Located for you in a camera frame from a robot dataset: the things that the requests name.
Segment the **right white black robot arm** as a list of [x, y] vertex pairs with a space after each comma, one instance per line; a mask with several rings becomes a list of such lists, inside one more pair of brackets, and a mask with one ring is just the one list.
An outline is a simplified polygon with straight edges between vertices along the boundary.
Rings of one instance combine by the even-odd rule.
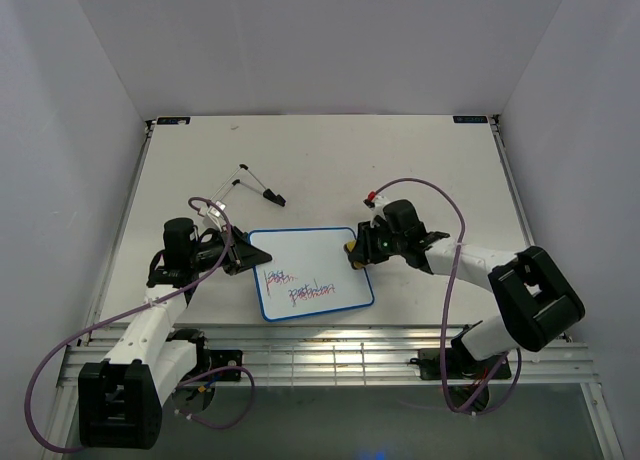
[[367, 205], [371, 219], [359, 223], [344, 246], [353, 269], [398, 256], [413, 269], [450, 274], [494, 296], [498, 315], [465, 328], [445, 350], [458, 374], [474, 377], [489, 358], [517, 348], [538, 352], [584, 318], [582, 300], [543, 248], [509, 252], [464, 244], [428, 230], [406, 199], [375, 197]]

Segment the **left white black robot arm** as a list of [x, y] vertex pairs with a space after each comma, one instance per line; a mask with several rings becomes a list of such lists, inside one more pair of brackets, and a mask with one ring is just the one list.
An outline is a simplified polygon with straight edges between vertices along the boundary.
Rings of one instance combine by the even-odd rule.
[[78, 375], [82, 446], [148, 450], [177, 387], [196, 381], [196, 390], [209, 394], [218, 381], [239, 380], [245, 372], [239, 352], [211, 351], [200, 330], [174, 325], [205, 273], [220, 267], [237, 275], [271, 259], [236, 227], [199, 232], [189, 218], [167, 221], [163, 248], [149, 266], [143, 310], [104, 358]]

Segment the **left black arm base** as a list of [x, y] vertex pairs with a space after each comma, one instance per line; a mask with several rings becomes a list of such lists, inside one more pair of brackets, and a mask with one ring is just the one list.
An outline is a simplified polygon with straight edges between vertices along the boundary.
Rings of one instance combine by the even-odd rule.
[[[188, 372], [187, 378], [205, 373], [212, 369], [219, 369], [222, 367], [242, 366], [243, 365], [243, 351], [242, 350], [209, 350], [204, 348], [199, 350], [196, 354], [196, 366]], [[239, 381], [241, 373], [236, 370], [228, 370], [220, 373], [211, 374], [203, 379], [203, 382], [209, 381], [224, 381], [233, 382]]]

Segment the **blue framed whiteboard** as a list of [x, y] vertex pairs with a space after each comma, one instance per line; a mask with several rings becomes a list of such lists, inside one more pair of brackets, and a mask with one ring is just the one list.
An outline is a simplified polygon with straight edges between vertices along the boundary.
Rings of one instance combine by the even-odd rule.
[[272, 257], [253, 268], [263, 319], [279, 322], [373, 305], [368, 273], [353, 269], [344, 251], [355, 238], [350, 227], [251, 231], [251, 246]]

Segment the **yellow whiteboard eraser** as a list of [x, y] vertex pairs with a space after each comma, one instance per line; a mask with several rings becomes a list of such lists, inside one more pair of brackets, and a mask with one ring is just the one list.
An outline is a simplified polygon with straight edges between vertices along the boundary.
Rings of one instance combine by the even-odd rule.
[[344, 244], [343, 250], [347, 255], [347, 259], [349, 261], [349, 265], [353, 270], [361, 270], [365, 268], [365, 265], [360, 262], [357, 258], [356, 252], [357, 241], [352, 240]]

